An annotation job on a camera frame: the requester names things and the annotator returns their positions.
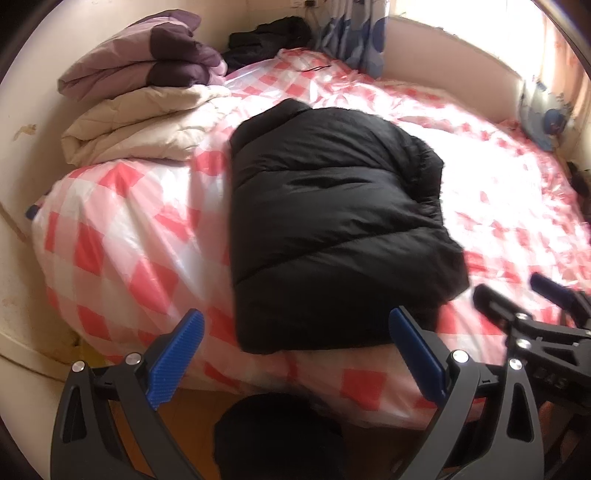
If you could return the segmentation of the black clothes pile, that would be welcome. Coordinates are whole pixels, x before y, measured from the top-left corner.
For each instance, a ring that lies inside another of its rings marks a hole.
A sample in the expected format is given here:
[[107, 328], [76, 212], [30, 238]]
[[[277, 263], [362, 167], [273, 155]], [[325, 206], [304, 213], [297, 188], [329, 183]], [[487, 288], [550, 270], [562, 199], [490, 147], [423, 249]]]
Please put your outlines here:
[[311, 38], [311, 27], [304, 18], [283, 17], [257, 25], [252, 31], [231, 33], [228, 49], [222, 58], [228, 67], [228, 74], [231, 74], [245, 66], [271, 59], [281, 49], [307, 47]]

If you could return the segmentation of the blue patterned curtain left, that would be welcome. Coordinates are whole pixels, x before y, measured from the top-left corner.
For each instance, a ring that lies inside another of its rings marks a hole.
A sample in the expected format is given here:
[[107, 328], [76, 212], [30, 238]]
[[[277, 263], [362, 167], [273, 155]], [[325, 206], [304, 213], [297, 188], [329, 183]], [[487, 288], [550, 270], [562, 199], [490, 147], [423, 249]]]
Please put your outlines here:
[[322, 9], [315, 50], [379, 78], [384, 70], [387, 0], [335, 0]]

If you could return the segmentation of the red white checkered bed cover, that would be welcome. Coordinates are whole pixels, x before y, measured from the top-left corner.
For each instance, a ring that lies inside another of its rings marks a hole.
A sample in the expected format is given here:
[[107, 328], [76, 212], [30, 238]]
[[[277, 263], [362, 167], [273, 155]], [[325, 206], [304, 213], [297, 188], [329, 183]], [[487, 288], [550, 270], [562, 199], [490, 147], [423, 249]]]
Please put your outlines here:
[[222, 85], [238, 97], [185, 162], [124, 158], [75, 167], [32, 222], [35, 254], [60, 316], [110, 361], [144, 350], [184, 312], [204, 313], [204, 341], [184, 385], [252, 393], [300, 387], [349, 419], [424, 427], [425, 401], [392, 347], [249, 355], [238, 347], [228, 257], [228, 139], [283, 99], [380, 115], [443, 158], [446, 225], [470, 279], [535, 317], [556, 306], [533, 293], [541, 272], [590, 286], [589, 228], [558, 161], [512, 123], [494, 125], [441, 90], [379, 81], [303, 49], [242, 68]]

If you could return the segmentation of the person dark trouser knee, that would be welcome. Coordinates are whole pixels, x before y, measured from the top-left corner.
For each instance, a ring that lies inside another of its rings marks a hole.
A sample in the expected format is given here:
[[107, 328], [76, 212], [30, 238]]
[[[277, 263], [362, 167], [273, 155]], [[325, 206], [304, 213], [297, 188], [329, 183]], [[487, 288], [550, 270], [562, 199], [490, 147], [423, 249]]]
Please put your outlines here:
[[339, 422], [301, 395], [245, 397], [214, 425], [222, 479], [342, 479], [345, 456]]

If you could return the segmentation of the black puffer jacket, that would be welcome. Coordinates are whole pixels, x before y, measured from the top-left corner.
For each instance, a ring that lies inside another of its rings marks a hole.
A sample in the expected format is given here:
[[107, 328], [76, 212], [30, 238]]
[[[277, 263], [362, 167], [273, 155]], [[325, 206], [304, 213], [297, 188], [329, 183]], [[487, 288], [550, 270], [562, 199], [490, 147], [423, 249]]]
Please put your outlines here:
[[434, 330], [469, 287], [445, 227], [443, 160], [376, 115], [287, 99], [229, 140], [229, 257], [243, 351], [389, 342], [406, 308]]

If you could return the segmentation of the beige headboard panel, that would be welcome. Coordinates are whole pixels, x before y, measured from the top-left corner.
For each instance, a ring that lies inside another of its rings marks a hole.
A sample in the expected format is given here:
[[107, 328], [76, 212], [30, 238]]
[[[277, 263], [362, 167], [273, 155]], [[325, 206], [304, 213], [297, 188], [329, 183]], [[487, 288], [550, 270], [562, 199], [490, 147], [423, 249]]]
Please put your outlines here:
[[515, 71], [481, 49], [413, 20], [388, 19], [383, 76], [445, 90], [493, 122], [518, 115], [523, 82]]

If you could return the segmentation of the cream folded quilt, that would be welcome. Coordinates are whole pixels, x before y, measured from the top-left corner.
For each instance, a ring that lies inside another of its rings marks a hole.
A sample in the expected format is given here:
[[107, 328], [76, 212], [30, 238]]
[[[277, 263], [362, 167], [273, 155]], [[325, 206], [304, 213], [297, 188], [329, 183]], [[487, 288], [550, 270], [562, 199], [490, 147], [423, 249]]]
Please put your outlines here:
[[85, 167], [136, 158], [185, 162], [239, 99], [223, 86], [145, 87], [104, 100], [62, 134], [65, 161]]

